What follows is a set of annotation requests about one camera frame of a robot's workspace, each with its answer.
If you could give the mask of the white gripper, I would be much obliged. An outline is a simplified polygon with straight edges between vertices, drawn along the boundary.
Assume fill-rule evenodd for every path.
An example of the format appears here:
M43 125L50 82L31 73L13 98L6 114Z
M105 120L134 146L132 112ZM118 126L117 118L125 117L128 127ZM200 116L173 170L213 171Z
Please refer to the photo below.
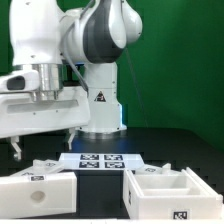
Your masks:
M22 159L18 136L67 129L65 141L71 150L74 127L89 121L87 93L82 87L65 87L56 101L33 102L29 93L0 94L0 138L11 137L17 160Z

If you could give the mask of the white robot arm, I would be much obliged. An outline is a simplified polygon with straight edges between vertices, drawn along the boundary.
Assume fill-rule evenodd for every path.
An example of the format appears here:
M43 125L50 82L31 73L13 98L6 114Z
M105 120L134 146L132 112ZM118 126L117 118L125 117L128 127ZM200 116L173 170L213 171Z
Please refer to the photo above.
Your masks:
M0 139L22 157L21 136L68 130L122 133L117 65L142 20L127 0L90 0L62 11L56 0L12 0L12 73L0 76Z

